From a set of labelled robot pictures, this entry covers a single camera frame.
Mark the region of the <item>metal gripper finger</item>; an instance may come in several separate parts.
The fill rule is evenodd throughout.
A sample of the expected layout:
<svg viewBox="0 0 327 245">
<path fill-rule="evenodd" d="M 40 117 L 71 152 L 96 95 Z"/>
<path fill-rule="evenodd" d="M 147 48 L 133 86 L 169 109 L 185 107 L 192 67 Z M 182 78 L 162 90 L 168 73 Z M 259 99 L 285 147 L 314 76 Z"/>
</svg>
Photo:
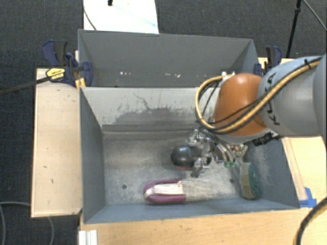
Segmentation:
<svg viewBox="0 0 327 245">
<path fill-rule="evenodd" d="M 208 157 L 198 158 L 193 163 L 191 176 L 193 178 L 200 177 L 201 173 L 203 173 L 205 170 L 209 169 L 210 163 L 211 163 L 211 158 L 208 158 Z"/>
<path fill-rule="evenodd" d="M 205 141 L 206 136 L 198 129 L 194 129 L 188 136 L 187 144 L 190 147 L 202 148 Z"/>
</svg>

